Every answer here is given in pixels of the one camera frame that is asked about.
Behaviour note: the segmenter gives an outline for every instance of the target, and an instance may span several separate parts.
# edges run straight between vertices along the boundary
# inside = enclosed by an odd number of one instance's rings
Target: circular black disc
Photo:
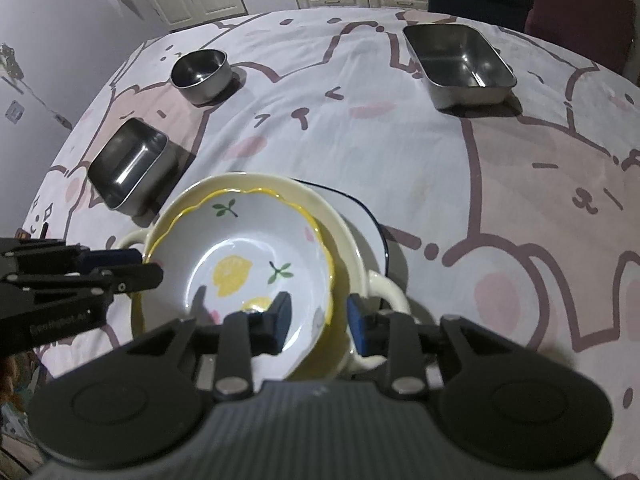
[[[460,447],[517,469],[592,458],[612,420],[607,397],[591,381],[525,352],[485,356],[463,368],[438,408]]]
[[[162,360],[135,361],[110,373],[71,372],[36,394],[29,424],[39,446],[60,462],[110,469],[158,455],[190,433],[202,414],[191,381]]]

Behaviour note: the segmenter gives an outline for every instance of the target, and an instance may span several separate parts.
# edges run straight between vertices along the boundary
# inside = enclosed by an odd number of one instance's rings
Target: scalloped yellow rim
[[[320,244],[320,247],[322,247],[322,250],[324,251],[324,257],[326,258],[327,266],[329,267],[329,290],[327,292],[327,308],[326,308],[326,315],[324,316],[324,324],[325,325],[330,325],[331,324],[331,320],[332,320],[332,318],[334,316],[334,298],[332,297],[332,290],[334,288],[334,274],[335,274],[334,259],[331,256],[331,253],[329,252],[329,249],[326,248],[326,245],[324,244],[324,241],[322,240],[322,235],[320,234],[320,229],[318,227],[318,224],[316,223],[316,219],[313,218],[309,214],[309,212],[307,212],[306,209],[304,209],[302,206],[299,206],[298,204],[294,204],[293,202],[288,202],[287,200],[284,200],[284,198],[281,197],[279,194],[277,194],[273,189],[268,189],[266,187],[255,187],[255,188],[250,189],[248,191],[244,191],[242,189],[229,188],[229,189],[219,189],[217,191],[214,191],[214,192],[208,194],[206,197],[204,197],[202,200],[200,200],[200,202],[198,202],[196,205],[189,206],[189,207],[183,209],[182,211],[180,211],[175,216],[175,218],[173,220],[171,220],[171,224],[169,225],[168,229],[164,233],[162,233],[160,235],[158,240],[156,240],[154,242],[154,244],[151,246],[151,248],[149,249],[149,253],[146,256],[145,261],[148,262],[151,259],[151,255],[156,250],[156,247],[158,247],[160,242],[162,240],[164,240],[164,238],[169,234],[169,232],[171,232],[171,229],[174,228],[174,226],[176,225],[176,223],[178,222],[178,220],[180,218],[182,218],[185,215],[188,215],[189,213],[191,213],[193,211],[196,211],[196,209],[199,209],[205,202],[208,202],[212,198],[217,197],[218,195],[225,194],[225,193],[245,193],[245,194],[249,194],[249,193],[264,193],[264,194],[271,195],[274,198],[276,198],[277,200],[279,200],[280,202],[282,202],[283,204],[285,204],[285,205],[295,209],[296,211],[298,211],[305,218],[305,220],[308,222],[308,224],[311,225],[311,228],[313,229],[313,231],[316,232],[316,237],[318,238],[318,243]]]

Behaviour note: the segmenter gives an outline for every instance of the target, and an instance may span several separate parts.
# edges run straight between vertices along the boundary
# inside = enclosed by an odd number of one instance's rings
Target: rectangular metal container
[[[135,216],[175,169],[168,137],[139,119],[129,119],[91,163],[88,176],[109,209]]]
[[[486,38],[457,23],[409,25],[404,36],[420,60],[433,105],[493,105],[518,82]]]

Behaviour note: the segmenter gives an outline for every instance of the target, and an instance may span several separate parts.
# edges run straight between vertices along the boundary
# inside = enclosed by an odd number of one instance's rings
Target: cream-colored pot
[[[346,321],[346,299],[357,292],[363,298],[380,297],[393,310],[409,314],[409,304],[402,290],[390,279],[373,270],[367,270],[358,251],[356,241],[341,216],[315,191],[290,178],[259,173],[225,173],[211,176],[194,184],[181,193],[160,215],[152,227],[140,229],[125,236],[120,248],[144,244],[145,259],[158,238],[184,209],[199,204],[212,192],[223,189],[248,191],[267,188],[284,200],[303,207],[314,217],[322,240],[334,260],[334,314],[331,325],[325,327],[315,348],[290,376],[291,379],[331,378],[345,368],[350,372],[369,370],[378,366],[383,358],[359,356],[353,349],[353,341]],[[134,298],[132,328],[135,335],[149,328],[153,320],[141,322],[140,302]]]

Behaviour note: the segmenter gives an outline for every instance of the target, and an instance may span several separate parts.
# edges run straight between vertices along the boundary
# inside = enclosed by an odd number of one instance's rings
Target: stainless steel container
[[[109,209],[136,216],[177,163],[164,133],[129,119],[98,153],[88,176]]]
[[[426,76],[433,105],[493,105],[518,82],[477,30],[457,23],[409,25],[404,35]]]
[[[196,50],[175,62],[171,83],[192,104],[203,105],[226,88],[233,74],[225,52]]]

